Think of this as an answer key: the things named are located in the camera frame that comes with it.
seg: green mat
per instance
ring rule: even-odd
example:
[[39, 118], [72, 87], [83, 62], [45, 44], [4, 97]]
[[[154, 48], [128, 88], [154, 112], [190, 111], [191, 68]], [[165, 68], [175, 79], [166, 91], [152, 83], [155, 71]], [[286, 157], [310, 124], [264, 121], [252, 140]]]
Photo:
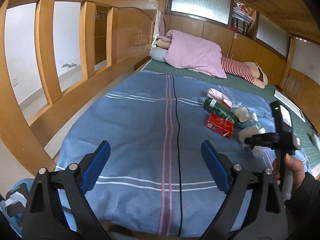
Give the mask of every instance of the green mat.
[[[144, 70], [165, 73], [168, 75], [191, 77], [191, 78], [208, 82], [211, 84], [231, 87], [241, 91], [249, 92], [257, 96], [261, 96], [262, 98], [266, 99], [268, 102], [277, 100], [277, 98], [274, 97], [274, 93], [276, 90], [275, 86], [267, 85], [264, 89], [261, 89], [250, 84], [249, 82], [245, 81], [240, 77], [236, 77], [230, 74], [227, 74], [226, 79], [211, 77], [211, 76], [208, 76], [199, 72], [194, 72], [188, 69], [174, 68], [167, 63], [162, 63], [155, 60], [151, 60], [146, 65]], [[313, 169], [318, 164], [320, 164], [320, 154], [313, 147], [308, 136], [308, 133], [314, 133], [314, 131], [307, 119], [306, 119], [306, 122], [303, 122], [293, 111], [290, 110], [290, 113], [292, 118], [293, 129], [296, 132], [297, 136], [301, 139], [303, 149], [305, 150], [309, 158], [311, 169]]]

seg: grey handle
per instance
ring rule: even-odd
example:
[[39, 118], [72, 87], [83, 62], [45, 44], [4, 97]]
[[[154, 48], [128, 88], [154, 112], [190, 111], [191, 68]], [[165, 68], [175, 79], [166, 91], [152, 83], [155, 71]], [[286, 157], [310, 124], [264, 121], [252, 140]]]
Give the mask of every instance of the grey handle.
[[293, 171], [289, 169], [289, 167], [285, 167], [284, 178], [282, 184], [282, 198], [284, 200], [291, 199], [291, 192], [293, 186]]

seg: white wall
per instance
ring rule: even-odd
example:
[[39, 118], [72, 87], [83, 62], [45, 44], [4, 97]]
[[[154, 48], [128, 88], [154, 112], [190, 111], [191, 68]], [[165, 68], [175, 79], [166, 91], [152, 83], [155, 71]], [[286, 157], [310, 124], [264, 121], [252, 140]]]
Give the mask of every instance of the white wall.
[[309, 76], [320, 85], [320, 46], [296, 39], [291, 67]]
[[[34, 42], [35, 9], [35, 3], [10, 8], [5, 19], [6, 61], [10, 79], [17, 77], [19, 83], [13, 88], [18, 103], [41, 88]], [[58, 76], [71, 70], [63, 65], [81, 64], [79, 16], [80, 3], [55, 2], [53, 46]]]

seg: pillow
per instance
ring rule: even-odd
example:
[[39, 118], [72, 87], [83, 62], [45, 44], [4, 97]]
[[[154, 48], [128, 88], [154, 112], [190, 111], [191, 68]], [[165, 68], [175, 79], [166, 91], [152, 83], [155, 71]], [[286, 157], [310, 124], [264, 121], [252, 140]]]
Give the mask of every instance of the pillow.
[[155, 47], [150, 51], [150, 57], [156, 61], [165, 62], [164, 55], [167, 53], [167, 49]]

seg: human hand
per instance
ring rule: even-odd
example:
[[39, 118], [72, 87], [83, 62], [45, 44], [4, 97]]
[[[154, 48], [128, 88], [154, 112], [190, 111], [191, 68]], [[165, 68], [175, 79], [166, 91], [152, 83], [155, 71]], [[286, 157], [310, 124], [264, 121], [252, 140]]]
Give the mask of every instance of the human hand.
[[[306, 175], [304, 174], [302, 161], [290, 156], [289, 154], [286, 154], [284, 157], [284, 163], [289, 167], [290, 170], [293, 171], [293, 188], [292, 189], [299, 188], [302, 182], [304, 181], [304, 178], [306, 177]], [[278, 185], [280, 185], [280, 172], [276, 171], [277, 166], [278, 166], [278, 163], [275, 160], [272, 164], [272, 167], [274, 169], [273, 174], [276, 177]]]

